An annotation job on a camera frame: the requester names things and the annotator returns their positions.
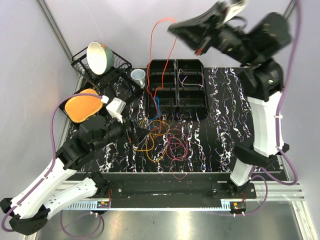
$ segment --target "black wire rack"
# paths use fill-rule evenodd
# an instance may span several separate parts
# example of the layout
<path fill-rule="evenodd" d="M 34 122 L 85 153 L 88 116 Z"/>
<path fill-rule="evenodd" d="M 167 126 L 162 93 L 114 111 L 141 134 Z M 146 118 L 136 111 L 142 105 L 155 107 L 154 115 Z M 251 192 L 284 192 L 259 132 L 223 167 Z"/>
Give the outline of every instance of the black wire rack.
<path fill-rule="evenodd" d="M 124 59 L 122 56 L 113 52 L 113 66 L 111 69 L 102 74 L 95 74 L 89 67 L 87 61 L 87 48 L 82 49 L 76 55 L 72 57 L 71 66 L 81 75 L 85 81 L 82 81 L 82 84 L 89 82 L 97 90 L 103 89 L 107 84 L 118 80 L 118 78 L 128 70 L 132 68 L 132 64 Z"/>

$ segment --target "orange sponge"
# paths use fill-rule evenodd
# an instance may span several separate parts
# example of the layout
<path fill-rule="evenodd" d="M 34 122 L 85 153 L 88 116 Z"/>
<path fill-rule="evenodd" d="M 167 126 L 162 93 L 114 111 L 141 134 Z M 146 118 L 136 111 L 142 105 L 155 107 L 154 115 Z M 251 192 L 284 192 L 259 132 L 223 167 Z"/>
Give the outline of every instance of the orange sponge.
<path fill-rule="evenodd" d="M 98 93 L 91 88 L 83 90 L 80 94 L 98 95 Z M 72 122 L 82 123 L 88 117 L 96 114 L 102 106 L 103 103 L 97 97 L 75 96 L 66 102 L 64 109 Z"/>

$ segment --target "bowl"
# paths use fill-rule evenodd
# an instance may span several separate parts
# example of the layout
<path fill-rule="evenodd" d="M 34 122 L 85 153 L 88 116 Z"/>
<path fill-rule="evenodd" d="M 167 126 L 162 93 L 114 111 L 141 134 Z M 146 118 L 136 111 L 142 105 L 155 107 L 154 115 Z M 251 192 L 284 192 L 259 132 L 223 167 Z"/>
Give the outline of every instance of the bowl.
<path fill-rule="evenodd" d="M 86 49 L 86 59 L 89 67 L 97 75 L 108 72 L 114 65 L 114 53 L 106 45 L 92 42 Z"/>

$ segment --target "metallic floor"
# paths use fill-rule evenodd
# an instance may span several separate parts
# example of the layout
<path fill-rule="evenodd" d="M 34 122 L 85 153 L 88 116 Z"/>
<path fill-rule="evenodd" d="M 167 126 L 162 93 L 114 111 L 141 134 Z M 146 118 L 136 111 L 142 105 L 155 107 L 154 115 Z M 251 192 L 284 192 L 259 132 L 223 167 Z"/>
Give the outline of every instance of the metallic floor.
<path fill-rule="evenodd" d="M 248 203 L 248 211 L 258 207 Z M 67 225 L 82 211 L 64 211 Z M 257 214 L 246 217 L 216 216 L 208 212 L 109 211 L 103 215 L 104 229 L 93 240 L 302 240 L 289 202 L 267 202 Z M 92 215 L 67 228 L 79 237 L 90 234 L 98 224 Z M 60 230 L 60 214 L 38 232 L 37 240 L 70 240 Z"/>

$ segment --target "black marble table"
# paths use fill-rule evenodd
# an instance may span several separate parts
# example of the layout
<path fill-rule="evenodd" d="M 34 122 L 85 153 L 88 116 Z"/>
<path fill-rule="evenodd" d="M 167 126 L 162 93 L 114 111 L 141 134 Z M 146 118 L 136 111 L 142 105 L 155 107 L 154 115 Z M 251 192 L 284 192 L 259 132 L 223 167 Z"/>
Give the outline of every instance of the black marble table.
<path fill-rule="evenodd" d="M 181 129 L 188 139 L 189 151 L 184 161 L 171 166 L 171 160 L 165 156 L 159 162 L 152 162 L 145 152 L 137 152 L 123 139 L 118 139 L 96 152 L 95 158 L 81 172 L 230 172 L 237 159 L 233 154 L 234 145 L 243 141 L 252 143 L 254 135 L 251 109 L 237 77 L 239 71 L 240 68 L 205 68 L 210 108 L 206 118 L 189 120 L 188 114 L 163 113 L 170 127 Z M 120 82 L 114 88 L 121 99 L 127 92 L 121 89 Z M 145 98 L 143 95 L 126 106 L 123 116 L 141 125 L 146 117 Z M 68 138 L 72 138 L 75 131 L 71 123 Z M 149 152 L 152 159 L 162 156 L 166 137 L 157 137 L 156 147 Z M 145 143 L 139 148 L 145 149 Z M 279 170 L 279 164 L 271 169 Z"/>

